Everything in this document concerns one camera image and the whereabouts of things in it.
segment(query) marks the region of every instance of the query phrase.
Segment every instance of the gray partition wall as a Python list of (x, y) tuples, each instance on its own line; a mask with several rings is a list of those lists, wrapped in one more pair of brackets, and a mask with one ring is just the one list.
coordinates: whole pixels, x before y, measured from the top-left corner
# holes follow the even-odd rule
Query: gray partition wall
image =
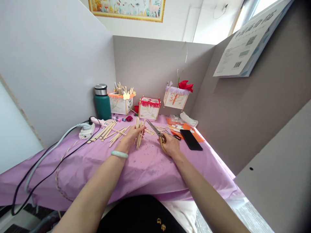
[[(184, 111), (190, 115), (199, 93), (214, 45), (179, 41), (113, 36), (116, 79), (123, 86), (134, 87), (139, 98), (159, 98), (163, 101), (168, 81), (177, 86), (177, 69), (180, 81), (193, 83), (194, 92), (188, 97)], [(161, 107), (159, 114), (179, 114), (180, 109)]]
[(4, 85), (48, 147), (96, 114), (94, 85), (113, 88), (112, 34), (80, 1), (2, 1), (0, 19)]
[(293, 3), (248, 78), (213, 77), (232, 36), (216, 46), (191, 117), (235, 175), (311, 99), (309, 15)]

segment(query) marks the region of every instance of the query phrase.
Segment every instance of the smartphone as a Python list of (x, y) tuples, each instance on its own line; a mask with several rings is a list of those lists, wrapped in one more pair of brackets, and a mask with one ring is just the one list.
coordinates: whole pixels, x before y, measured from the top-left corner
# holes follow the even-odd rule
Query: smartphone
[(190, 132), (190, 130), (181, 129), (180, 133), (183, 136), (190, 150), (203, 150), (203, 148), (192, 135), (192, 132)]

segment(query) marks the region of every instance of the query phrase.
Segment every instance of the orange paper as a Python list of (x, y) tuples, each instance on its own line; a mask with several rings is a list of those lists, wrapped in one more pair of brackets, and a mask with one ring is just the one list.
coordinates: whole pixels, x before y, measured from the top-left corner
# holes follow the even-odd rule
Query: orange paper
[[(168, 123), (169, 125), (172, 125), (171, 119), (170, 119), (170, 118), (166, 118), (166, 121), (167, 121), (167, 123)], [(177, 123), (177, 122), (174, 122), (174, 125), (182, 125), (182, 124)], [(195, 137), (195, 139), (196, 139), (198, 142), (205, 142), (205, 140), (204, 140), (203, 138), (201, 138), (201, 136), (200, 136), (193, 128), (190, 127), (190, 125), (188, 125), (188, 124), (185, 123), (185, 124), (182, 125), (182, 127), (183, 127), (184, 129), (186, 129), (186, 130), (191, 130), (191, 129), (192, 129), (192, 130), (194, 131), (194, 133), (192, 133), (192, 135)], [(176, 135), (180, 136), (181, 139), (184, 139), (184, 138), (182, 137), (181, 133), (175, 132), (175, 131), (172, 130), (172, 129), (171, 129), (171, 132), (172, 132), (172, 134), (176, 134)]]

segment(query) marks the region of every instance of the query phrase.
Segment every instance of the handmade lantern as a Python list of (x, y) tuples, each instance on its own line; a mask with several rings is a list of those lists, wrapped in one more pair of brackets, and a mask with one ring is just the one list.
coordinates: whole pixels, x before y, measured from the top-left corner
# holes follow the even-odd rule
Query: handmade lantern
[(136, 94), (124, 93), (119, 95), (117, 92), (108, 94), (110, 98), (111, 113), (127, 115), (133, 109), (133, 98)]
[(166, 86), (164, 95), (164, 106), (173, 107), (183, 110), (190, 94), (189, 90), (172, 87), (171, 84)]
[(143, 96), (139, 101), (138, 117), (156, 120), (158, 118), (160, 107), (160, 99), (151, 99)]

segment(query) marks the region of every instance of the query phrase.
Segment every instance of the bracelet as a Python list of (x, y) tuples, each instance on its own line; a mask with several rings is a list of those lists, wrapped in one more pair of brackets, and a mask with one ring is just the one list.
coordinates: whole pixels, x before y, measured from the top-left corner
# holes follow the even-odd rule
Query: bracelet
[(128, 154), (120, 152), (120, 151), (116, 151), (116, 150), (113, 150), (110, 154), (114, 155), (114, 156), (121, 157), (121, 158), (125, 158), (125, 159), (127, 159), (129, 157)]

